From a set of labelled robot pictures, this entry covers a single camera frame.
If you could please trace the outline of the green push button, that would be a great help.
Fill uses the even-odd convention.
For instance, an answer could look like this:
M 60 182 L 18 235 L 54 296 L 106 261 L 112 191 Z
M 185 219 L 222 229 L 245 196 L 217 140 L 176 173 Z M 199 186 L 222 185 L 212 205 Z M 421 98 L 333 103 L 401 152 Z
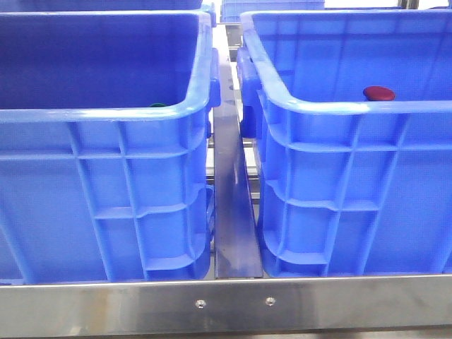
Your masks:
M 161 103 L 161 102 L 156 102 L 151 104 L 149 107 L 151 108 L 158 108 L 158 107 L 166 107 L 167 105 L 165 103 Z

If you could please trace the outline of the left blue plastic bin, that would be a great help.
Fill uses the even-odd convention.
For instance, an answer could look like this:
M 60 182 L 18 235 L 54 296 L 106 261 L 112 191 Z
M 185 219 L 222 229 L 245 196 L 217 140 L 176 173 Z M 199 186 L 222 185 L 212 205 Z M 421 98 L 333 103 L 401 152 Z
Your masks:
M 212 37 L 200 11 L 1 14 L 2 285 L 206 276 Z

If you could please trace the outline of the blue plastic bin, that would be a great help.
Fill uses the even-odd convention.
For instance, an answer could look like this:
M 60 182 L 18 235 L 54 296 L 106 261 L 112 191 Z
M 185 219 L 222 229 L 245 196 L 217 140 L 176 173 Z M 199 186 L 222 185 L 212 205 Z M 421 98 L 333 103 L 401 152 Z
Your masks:
M 249 11 L 240 20 L 265 272 L 450 273 L 451 11 Z M 372 85 L 394 101 L 368 101 Z
M 2 285 L 206 276 L 212 37 L 200 11 L 1 14 Z

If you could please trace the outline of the right blue plastic bin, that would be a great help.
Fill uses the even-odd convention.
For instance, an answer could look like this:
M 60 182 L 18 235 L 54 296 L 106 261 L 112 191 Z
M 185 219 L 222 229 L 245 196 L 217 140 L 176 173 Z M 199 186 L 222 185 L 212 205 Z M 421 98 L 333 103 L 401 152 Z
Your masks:
M 450 273 L 451 11 L 249 11 L 240 20 L 265 272 Z M 372 85 L 394 101 L 368 101 Z

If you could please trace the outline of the rear right blue bin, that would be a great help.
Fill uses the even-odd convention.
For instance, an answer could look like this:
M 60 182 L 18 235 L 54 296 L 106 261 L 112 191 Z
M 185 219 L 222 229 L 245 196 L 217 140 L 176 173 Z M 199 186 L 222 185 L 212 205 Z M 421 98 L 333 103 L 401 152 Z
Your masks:
M 247 11 L 324 10 L 325 1 L 314 0 L 225 0 L 220 7 L 221 23 L 238 23 Z

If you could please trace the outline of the rear left blue bin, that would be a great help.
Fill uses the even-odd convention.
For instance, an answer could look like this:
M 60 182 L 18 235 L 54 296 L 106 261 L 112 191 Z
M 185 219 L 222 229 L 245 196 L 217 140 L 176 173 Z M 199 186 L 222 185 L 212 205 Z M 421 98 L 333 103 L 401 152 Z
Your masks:
M 217 25 L 212 1 L 1 0 L 2 13 L 55 11 L 202 11 L 209 14 L 213 27 Z

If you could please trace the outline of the left rail screw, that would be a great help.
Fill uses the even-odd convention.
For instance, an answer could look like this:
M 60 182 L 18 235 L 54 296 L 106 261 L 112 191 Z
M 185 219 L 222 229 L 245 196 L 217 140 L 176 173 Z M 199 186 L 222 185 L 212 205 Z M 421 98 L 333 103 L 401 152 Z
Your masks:
M 204 300 L 204 299 L 198 299 L 196 302 L 195 302 L 195 306 L 196 306 L 196 308 L 198 308 L 198 309 L 204 309 L 205 307 L 206 307 L 206 301 Z

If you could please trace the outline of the rail screw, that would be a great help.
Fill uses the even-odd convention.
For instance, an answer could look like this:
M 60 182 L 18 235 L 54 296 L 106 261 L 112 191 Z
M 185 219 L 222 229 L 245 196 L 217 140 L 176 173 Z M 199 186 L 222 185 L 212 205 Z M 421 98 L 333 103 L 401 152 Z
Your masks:
M 195 306 L 196 306 L 196 308 L 198 308 L 198 309 L 204 309 L 205 307 L 206 307 L 206 301 L 204 300 L 204 299 L 198 299 L 196 302 L 195 302 Z
M 274 306 L 276 303 L 276 299 L 274 297 L 267 297 L 266 298 L 266 305 L 271 307 Z

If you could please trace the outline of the right rail screw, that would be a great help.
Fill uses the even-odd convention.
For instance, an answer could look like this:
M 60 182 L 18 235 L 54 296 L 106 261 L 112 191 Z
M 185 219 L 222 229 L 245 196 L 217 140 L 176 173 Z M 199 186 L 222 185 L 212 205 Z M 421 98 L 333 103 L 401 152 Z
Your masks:
M 267 297 L 266 298 L 266 305 L 271 307 L 274 306 L 276 303 L 276 299 L 274 297 Z

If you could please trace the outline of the stainless steel front rail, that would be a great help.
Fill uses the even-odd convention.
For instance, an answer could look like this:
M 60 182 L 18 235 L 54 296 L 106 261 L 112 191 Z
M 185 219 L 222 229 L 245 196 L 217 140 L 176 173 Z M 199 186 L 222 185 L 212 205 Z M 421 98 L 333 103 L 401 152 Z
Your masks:
M 196 308 L 198 299 L 204 309 Z M 4 338 L 414 329 L 451 330 L 451 276 L 1 288 Z

